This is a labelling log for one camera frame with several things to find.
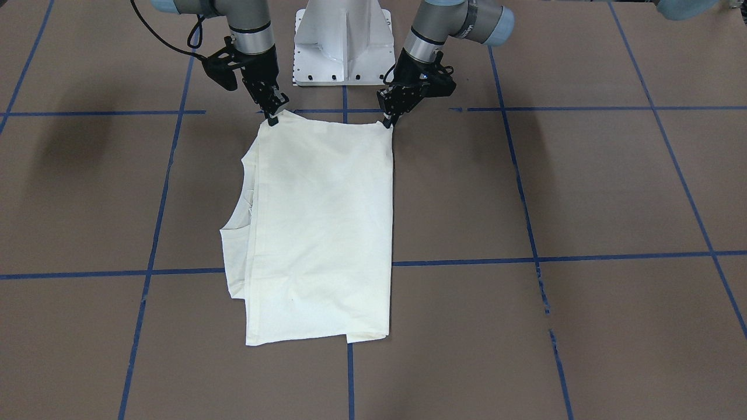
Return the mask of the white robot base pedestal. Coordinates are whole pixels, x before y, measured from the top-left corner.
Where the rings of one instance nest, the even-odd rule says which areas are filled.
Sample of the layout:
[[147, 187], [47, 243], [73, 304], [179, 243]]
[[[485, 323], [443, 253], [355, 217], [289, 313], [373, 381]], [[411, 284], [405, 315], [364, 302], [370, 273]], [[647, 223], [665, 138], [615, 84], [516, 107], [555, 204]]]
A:
[[395, 64], [390, 24], [378, 1], [309, 1], [295, 14], [294, 85], [384, 85]]

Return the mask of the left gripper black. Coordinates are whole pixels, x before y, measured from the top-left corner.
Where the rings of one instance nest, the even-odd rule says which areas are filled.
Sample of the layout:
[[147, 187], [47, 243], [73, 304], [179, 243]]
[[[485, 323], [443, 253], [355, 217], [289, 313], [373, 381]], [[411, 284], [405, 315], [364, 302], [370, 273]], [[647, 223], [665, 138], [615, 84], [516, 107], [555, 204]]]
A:
[[421, 95], [421, 74], [441, 64], [444, 54], [437, 50], [435, 61], [423, 63], [413, 58], [408, 51], [400, 51], [394, 65], [394, 77], [387, 87], [376, 91], [376, 98], [383, 112], [382, 124], [388, 130], [394, 128], [403, 115], [411, 111], [424, 97]]

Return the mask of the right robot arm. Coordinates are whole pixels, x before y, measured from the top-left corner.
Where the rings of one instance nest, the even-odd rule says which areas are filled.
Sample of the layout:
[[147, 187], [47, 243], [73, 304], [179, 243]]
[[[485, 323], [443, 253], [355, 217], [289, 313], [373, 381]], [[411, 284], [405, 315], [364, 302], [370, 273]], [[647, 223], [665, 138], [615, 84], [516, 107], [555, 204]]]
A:
[[269, 126], [277, 125], [290, 99], [278, 87], [277, 46], [267, 1], [152, 1], [151, 5], [164, 13], [198, 16], [197, 29], [206, 19], [225, 17], [230, 34], [224, 38], [224, 48], [210, 56], [177, 50], [160, 36], [157, 39], [171, 50], [198, 59], [206, 75], [227, 91], [237, 90], [238, 70]]

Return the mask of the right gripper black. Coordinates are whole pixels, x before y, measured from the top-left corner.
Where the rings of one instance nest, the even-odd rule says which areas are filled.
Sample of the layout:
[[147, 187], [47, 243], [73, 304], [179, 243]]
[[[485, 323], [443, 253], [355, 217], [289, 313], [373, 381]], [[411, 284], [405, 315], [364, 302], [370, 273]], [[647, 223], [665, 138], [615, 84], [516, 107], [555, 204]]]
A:
[[288, 96], [280, 91], [277, 83], [277, 48], [273, 45], [258, 55], [246, 55], [235, 51], [233, 59], [241, 64], [239, 69], [243, 83], [251, 98], [259, 105], [269, 127], [274, 127], [278, 123], [277, 115], [290, 101]]

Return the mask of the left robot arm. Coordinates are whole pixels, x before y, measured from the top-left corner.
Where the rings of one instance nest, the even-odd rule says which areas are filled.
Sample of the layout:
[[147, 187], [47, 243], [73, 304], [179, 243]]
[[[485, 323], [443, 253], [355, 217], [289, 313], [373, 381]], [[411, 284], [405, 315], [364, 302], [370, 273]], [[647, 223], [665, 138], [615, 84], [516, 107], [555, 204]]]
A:
[[[592, 1], [606, 4], [645, 4], [671, 22], [681, 22], [714, 8], [720, 1]], [[483, 46], [501, 46], [515, 27], [515, 14], [497, 1], [422, 1], [396, 64], [382, 75], [387, 87], [377, 91], [382, 124], [390, 130], [426, 98], [448, 97], [456, 89], [453, 68], [444, 66], [446, 40], [467, 39]], [[472, 107], [470, 111], [638, 111], [637, 106], [519, 106]]]

